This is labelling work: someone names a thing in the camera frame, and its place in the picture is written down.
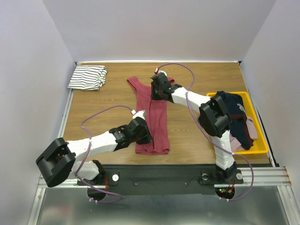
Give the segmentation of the maroon tank top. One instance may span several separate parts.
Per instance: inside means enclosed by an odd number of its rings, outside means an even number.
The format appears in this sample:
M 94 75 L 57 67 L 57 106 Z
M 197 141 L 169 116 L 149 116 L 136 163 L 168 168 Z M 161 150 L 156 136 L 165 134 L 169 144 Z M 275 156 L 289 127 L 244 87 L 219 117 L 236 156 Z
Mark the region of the maroon tank top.
M 169 153 L 170 143 L 167 129 L 167 102 L 151 99 L 151 87 L 142 84 L 136 76 L 127 79 L 136 96 L 136 109 L 146 111 L 146 122 L 153 141 L 137 144 L 136 154 L 164 155 Z

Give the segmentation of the black white striped tank top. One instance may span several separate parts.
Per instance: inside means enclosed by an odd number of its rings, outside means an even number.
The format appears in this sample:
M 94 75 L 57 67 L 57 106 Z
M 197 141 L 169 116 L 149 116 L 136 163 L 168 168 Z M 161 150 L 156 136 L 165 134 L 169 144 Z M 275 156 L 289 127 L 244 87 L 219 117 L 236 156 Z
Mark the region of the black white striped tank top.
M 71 76 L 69 89 L 98 90 L 105 84 L 107 68 L 105 66 L 79 65 Z

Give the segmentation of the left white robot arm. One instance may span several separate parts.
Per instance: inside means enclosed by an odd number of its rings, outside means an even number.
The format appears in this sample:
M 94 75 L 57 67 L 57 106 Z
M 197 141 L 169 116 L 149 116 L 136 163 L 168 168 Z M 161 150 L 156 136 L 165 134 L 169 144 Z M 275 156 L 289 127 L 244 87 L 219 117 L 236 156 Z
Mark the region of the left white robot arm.
M 49 188 L 77 176 L 98 185 L 104 181 L 99 163 L 87 162 L 88 156 L 114 152 L 132 143 L 153 141 L 146 120 L 136 117 L 127 125 L 114 127 L 101 135 L 76 141 L 56 138 L 36 159 L 36 164 Z

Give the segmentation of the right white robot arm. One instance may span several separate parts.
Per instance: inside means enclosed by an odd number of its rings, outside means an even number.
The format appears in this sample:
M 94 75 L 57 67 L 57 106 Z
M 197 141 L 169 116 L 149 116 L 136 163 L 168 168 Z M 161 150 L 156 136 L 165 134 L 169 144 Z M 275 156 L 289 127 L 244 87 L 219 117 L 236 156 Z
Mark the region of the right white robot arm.
M 166 73 L 158 71 L 152 76 L 151 99 L 187 106 L 193 117 L 193 112 L 198 112 L 199 118 L 194 120 L 214 146 L 216 179 L 226 183 L 233 178 L 237 165 L 230 145 L 232 118 L 219 95 L 208 97 L 193 93 L 178 84 L 171 84 Z

